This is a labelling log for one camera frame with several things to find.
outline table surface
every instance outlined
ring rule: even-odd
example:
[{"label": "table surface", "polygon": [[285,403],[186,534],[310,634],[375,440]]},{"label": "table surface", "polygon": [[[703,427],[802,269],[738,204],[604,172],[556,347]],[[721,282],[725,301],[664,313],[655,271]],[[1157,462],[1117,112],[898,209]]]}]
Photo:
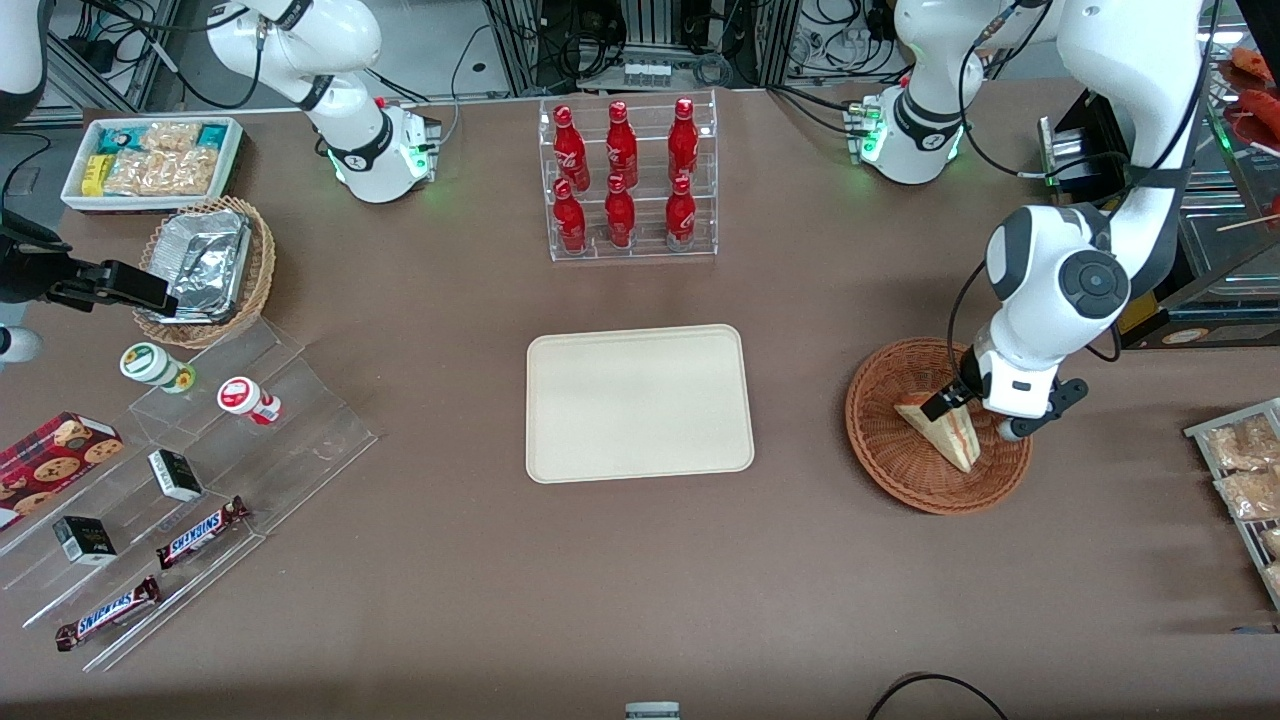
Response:
[{"label": "table surface", "polygon": [[[973,119],[1033,167],[1036,118],[1078,91],[991,83]],[[0,716],[585,720],[669,698],[691,720],[847,719],[933,670],[1015,717],[1275,717],[1280,638],[1225,634],[1267,601],[1180,430],[1280,395],[1280,352],[1071,359],[1093,392],[1037,436],[1012,497],[910,510],[854,459],[845,388],[877,347],[943,332],[991,229],[1043,188],[973,152],[895,186],[764,92],[718,101],[721,255],[655,266],[549,261],[536,102],[466,106],[439,182],[385,206],[334,182],[301,114],[243,115],[237,193],[279,252],[266,315],[385,437],[109,673],[0,598]],[[68,213],[60,232],[128,260],[155,223]],[[961,333],[993,306],[973,293]],[[28,323],[47,348],[0,374],[0,439],[140,395],[115,369],[141,337],[127,310]],[[534,338],[703,323],[742,334],[754,465],[529,479]]]}]

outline snickers bar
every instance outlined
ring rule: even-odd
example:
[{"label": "snickers bar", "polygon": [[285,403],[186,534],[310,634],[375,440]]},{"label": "snickers bar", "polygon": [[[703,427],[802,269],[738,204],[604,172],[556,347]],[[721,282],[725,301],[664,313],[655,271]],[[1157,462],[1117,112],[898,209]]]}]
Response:
[{"label": "snickers bar", "polygon": [[223,534],[227,528],[232,527],[232,523],[246,515],[248,515],[248,509],[237,495],[230,502],[219,507],[218,512],[205,518],[198,525],[182,533],[168,546],[156,550],[156,555],[160,557],[160,569],[173,568],[174,562],[196,552],[205,543]]},{"label": "snickers bar", "polygon": [[154,577],[147,575],[142,584],[99,607],[91,615],[81,618],[79,623],[68,623],[58,628],[58,635],[54,637],[58,651],[67,652],[106,625],[119,623],[134,610],[159,602],[160,585]]}]

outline display rack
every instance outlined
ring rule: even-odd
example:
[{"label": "display rack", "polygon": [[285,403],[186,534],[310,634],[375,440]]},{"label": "display rack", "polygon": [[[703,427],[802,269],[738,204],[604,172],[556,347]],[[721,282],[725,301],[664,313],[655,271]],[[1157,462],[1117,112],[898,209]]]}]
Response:
[{"label": "display rack", "polygon": [[[667,135],[675,119],[677,97],[694,101],[694,124],[698,126],[698,168],[690,178],[690,195],[698,205],[694,215],[694,240],[689,250],[673,252],[667,247],[667,199],[671,196],[671,178],[667,174]],[[608,102],[603,97],[558,97],[543,100],[539,105],[538,149],[543,169],[543,200],[547,206],[547,237],[552,260],[628,260],[678,259],[716,255],[719,249],[719,218],[717,217],[719,183],[717,179],[717,117],[713,92],[639,94],[627,96],[627,114],[636,132],[640,155],[640,182],[631,188],[636,206],[635,241],[627,250],[614,247],[608,238],[604,199],[608,195],[609,164],[604,140],[609,132]],[[591,173],[591,186],[577,195],[586,213],[586,252],[570,255],[564,251],[556,231],[552,206],[556,196],[552,183],[559,177],[556,164],[556,123],[552,110],[568,105],[573,110],[573,123],[586,142],[586,165]]]},{"label": "display rack", "polygon": [[[1215,428],[1221,428],[1225,425],[1233,425],[1240,420],[1253,418],[1254,415],[1262,415],[1271,424],[1271,432],[1280,437],[1280,398],[1268,400],[1266,402],[1260,402],[1244,410],[1231,413],[1229,415],[1222,415],[1207,423],[1201,423],[1183,430],[1183,434],[1193,438],[1196,446],[1199,448],[1201,455],[1204,457],[1204,464],[1208,465],[1208,471],[1213,475],[1213,487],[1217,489],[1219,495],[1222,496],[1222,501],[1226,502],[1228,507],[1231,505],[1231,500],[1222,492],[1222,479],[1229,474],[1222,470],[1219,464],[1217,457],[1208,445],[1208,432]],[[1238,530],[1240,530],[1240,537],[1244,538],[1244,546],[1249,551],[1249,557],[1253,559],[1253,565],[1258,569],[1258,574],[1262,575],[1262,570],[1271,565],[1272,562],[1280,562],[1280,557],[1274,557],[1267,550],[1265,542],[1262,542],[1262,533],[1280,527],[1277,520],[1240,520],[1231,515],[1233,521]],[[1267,594],[1271,596],[1271,603],[1280,610],[1280,591],[1266,582],[1266,577],[1262,578],[1262,584],[1267,588]]]},{"label": "display rack", "polygon": [[[46,503],[40,516],[12,530],[18,534],[4,538],[4,602],[20,611],[24,628],[47,633],[50,652],[55,652],[59,626],[155,575],[160,605],[100,630],[67,653],[84,671],[111,667],[376,441],[301,352],[297,342],[266,320],[223,338],[191,360],[195,388],[178,396],[154,388],[113,423],[127,447],[110,468],[78,483],[82,487],[65,493],[56,507]],[[223,413],[214,396],[233,375],[246,375],[279,397],[282,418],[264,427]],[[200,500],[179,502],[160,492],[147,462],[159,447],[191,461],[204,486]],[[251,516],[184,561],[160,569],[156,548],[237,495]],[[68,562],[51,529],[63,515],[100,519],[118,557],[97,568]]]}]

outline round wicker basket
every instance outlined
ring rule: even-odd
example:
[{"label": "round wicker basket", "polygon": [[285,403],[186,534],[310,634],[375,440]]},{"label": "round wicker basket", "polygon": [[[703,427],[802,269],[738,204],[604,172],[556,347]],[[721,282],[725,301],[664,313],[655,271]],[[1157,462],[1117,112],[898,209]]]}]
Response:
[{"label": "round wicker basket", "polygon": [[[964,347],[956,346],[956,352]],[[886,492],[937,515],[978,512],[1018,487],[1032,459],[1032,441],[1000,437],[1000,418],[969,405],[982,454],[961,473],[893,409],[911,392],[934,392],[951,382],[946,341],[911,338],[887,345],[868,357],[845,397],[845,429],[854,454]]]},{"label": "round wicker basket", "polygon": [[[275,241],[271,238],[271,228],[266,227],[262,215],[252,205],[236,197],[219,197],[200,202],[183,208],[175,214],[212,213],[215,210],[236,210],[248,217],[253,223],[253,233],[250,237],[250,256],[244,264],[244,278],[241,281],[239,309],[229,322],[221,325],[161,325],[152,323],[134,310],[133,320],[148,338],[156,342],[202,350],[256,318],[262,313],[262,306],[266,305],[266,297],[271,292],[271,273],[275,272]],[[151,252],[155,250],[159,236],[160,228],[157,227],[151,233],[151,241],[147,242],[146,250],[142,251],[142,268],[151,263]]]}]

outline coca-cola bottle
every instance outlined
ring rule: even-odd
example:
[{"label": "coca-cola bottle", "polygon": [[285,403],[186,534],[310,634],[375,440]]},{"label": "coca-cola bottle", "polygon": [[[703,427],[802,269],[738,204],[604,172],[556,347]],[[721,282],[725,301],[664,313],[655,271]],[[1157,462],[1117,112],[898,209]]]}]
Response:
[{"label": "coca-cola bottle", "polygon": [[604,214],[609,218],[609,242],[618,250],[631,247],[636,229],[636,204],[627,192],[622,173],[609,176],[609,196],[604,199]]},{"label": "coca-cola bottle", "polygon": [[684,252],[694,245],[694,213],[698,206],[689,195],[689,176],[680,176],[671,183],[667,199],[667,247]]},{"label": "coca-cola bottle", "polygon": [[564,246],[564,252],[581,255],[586,251],[586,215],[582,214],[582,205],[573,197],[573,188],[567,179],[556,178],[552,188],[556,191],[552,214],[556,215],[561,245]]},{"label": "coca-cola bottle", "polygon": [[627,187],[640,182],[640,156],[636,150],[636,131],[627,122],[627,104],[609,102],[609,135],[604,138],[609,154],[609,172],[621,173]]},{"label": "coca-cola bottle", "polygon": [[559,105],[552,113],[556,118],[556,164],[561,176],[573,183],[573,190],[586,192],[591,187],[591,173],[586,169],[586,143],[582,133],[573,127],[573,111]]},{"label": "coca-cola bottle", "polygon": [[694,177],[698,169],[698,127],[694,126],[694,101],[687,97],[676,100],[676,122],[667,136],[667,154],[671,182],[682,174]]}]

